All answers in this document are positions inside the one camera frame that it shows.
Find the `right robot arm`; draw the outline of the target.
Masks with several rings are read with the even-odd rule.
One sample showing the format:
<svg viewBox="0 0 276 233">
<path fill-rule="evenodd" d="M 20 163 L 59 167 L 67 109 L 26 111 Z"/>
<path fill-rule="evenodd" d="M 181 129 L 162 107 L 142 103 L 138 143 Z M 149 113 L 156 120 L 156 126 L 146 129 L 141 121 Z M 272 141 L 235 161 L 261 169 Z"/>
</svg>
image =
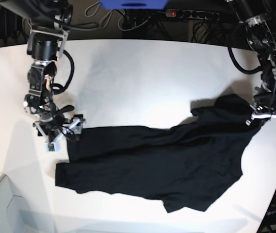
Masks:
<svg viewBox="0 0 276 233">
<path fill-rule="evenodd" d="M 24 108 L 38 118 L 33 124 L 38 135 L 45 137 L 49 145 L 61 137 L 77 141 L 83 117 L 66 118 L 65 113 L 73 111 L 74 106 L 58 108 L 54 102 L 54 95 L 67 90 L 75 71 L 74 61 L 64 49 L 73 6 L 66 0 L 0 0 L 0 6 L 27 19 L 30 25 L 27 54 L 32 57 L 33 63 L 27 74 L 29 90 L 24 98 Z M 63 55 L 70 62 L 70 74 L 65 85 L 55 82 L 55 63 Z"/>
</svg>

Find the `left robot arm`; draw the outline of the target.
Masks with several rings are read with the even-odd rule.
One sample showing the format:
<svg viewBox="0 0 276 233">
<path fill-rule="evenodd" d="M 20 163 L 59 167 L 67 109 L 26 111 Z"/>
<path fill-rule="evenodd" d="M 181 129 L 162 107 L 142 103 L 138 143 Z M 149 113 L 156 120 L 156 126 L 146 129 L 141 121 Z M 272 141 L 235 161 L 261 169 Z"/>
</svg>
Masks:
<svg viewBox="0 0 276 233">
<path fill-rule="evenodd" d="M 261 73 L 261 85 L 256 88 L 249 120 L 267 121 L 276 118 L 276 21 L 267 0 L 229 0 L 228 5 L 235 12 L 238 25 L 232 30 L 230 38 L 240 29 L 245 29 L 246 39 L 251 50 L 258 56 L 260 65 L 252 70 L 242 68 L 234 57 L 232 47 L 229 56 L 235 67 L 242 73 L 252 75 Z"/>
</svg>

